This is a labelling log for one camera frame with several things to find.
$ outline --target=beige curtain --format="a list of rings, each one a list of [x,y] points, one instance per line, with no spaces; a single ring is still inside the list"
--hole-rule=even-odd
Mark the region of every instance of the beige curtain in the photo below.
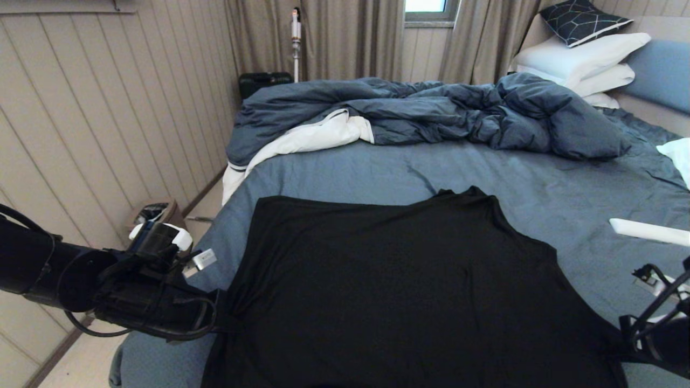
[[[507,72],[534,15],[554,0],[461,0],[446,42],[441,80],[495,82]]]
[[[238,73],[293,72],[294,7],[302,11],[302,80],[402,78],[404,0],[228,0]]]

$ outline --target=black bag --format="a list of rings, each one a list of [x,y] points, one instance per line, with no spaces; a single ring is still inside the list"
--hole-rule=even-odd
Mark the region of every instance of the black bag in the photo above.
[[[239,95],[246,99],[260,88],[291,84],[294,81],[289,72],[248,72],[239,76]]]

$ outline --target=dark pillow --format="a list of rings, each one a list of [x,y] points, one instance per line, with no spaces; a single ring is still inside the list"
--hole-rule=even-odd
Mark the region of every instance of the dark pillow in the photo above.
[[[568,47],[617,33],[631,19],[607,14],[587,0],[568,0],[539,11]]]

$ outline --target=headboard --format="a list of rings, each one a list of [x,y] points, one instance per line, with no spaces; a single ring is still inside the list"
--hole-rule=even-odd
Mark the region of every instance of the headboard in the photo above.
[[[637,90],[630,86],[628,91],[626,91],[626,88],[621,88],[608,94],[616,98],[623,109],[644,121],[663,126],[667,130],[681,136],[690,137],[690,113],[687,113],[690,111],[690,106],[685,106],[686,101],[690,101],[690,79],[685,79],[687,75],[690,75],[690,17],[645,16],[632,17],[631,19],[635,21],[630,27],[623,30],[623,33],[646,32],[652,37],[650,44],[655,40],[659,41],[652,46],[646,47],[649,51],[648,55],[644,55],[643,50],[645,48],[641,48],[638,53],[639,56],[633,58],[634,61],[638,61],[640,64],[638,68],[631,64],[631,67],[637,73],[637,78],[639,80],[645,79],[644,74],[651,73],[652,76],[646,80],[650,81],[653,77],[655,81],[653,85],[663,82],[668,83],[669,77],[660,77],[661,74],[669,72],[668,68],[663,67],[667,66],[668,63],[665,64],[663,61],[652,61],[650,59],[653,58],[653,54],[656,52],[672,52],[674,53],[674,69],[676,70],[674,77],[684,79],[681,79],[678,83],[670,84],[670,87],[674,87],[675,91],[672,93],[678,93],[681,98],[669,99],[668,95],[664,96],[662,93],[650,93],[652,89],[646,88],[645,82],[635,85]],[[534,20],[532,20],[520,50],[542,43],[552,36],[553,32],[551,29],[549,29],[542,17],[537,14]],[[682,42],[686,43],[686,45],[673,42]]]

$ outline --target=white pillow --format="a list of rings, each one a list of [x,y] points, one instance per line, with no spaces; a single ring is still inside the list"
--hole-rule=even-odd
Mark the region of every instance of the white pillow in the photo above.
[[[601,108],[611,108],[611,109],[619,109],[620,108],[620,104],[618,103],[618,101],[615,98],[610,97],[609,95],[604,94],[604,93],[597,93],[595,95],[589,95],[589,96],[583,97],[582,99],[584,101],[587,101],[589,103],[589,105],[592,105],[592,106],[599,106]]]
[[[618,64],[600,74],[583,79],[572,89],[580,96],[589,96],[630,84],[634,80],[633,69],[626,64]]]
[[[663,146],[656,146],[656,149],[673,160],[673,165],[680,171],[685,186],[690,190],[690,137],[673,140]]]
[[[650,40],[644,32],[615,34],[568,48],[554,35],[517,54],[512,67],[573,88],[583,79],[612,68]]]

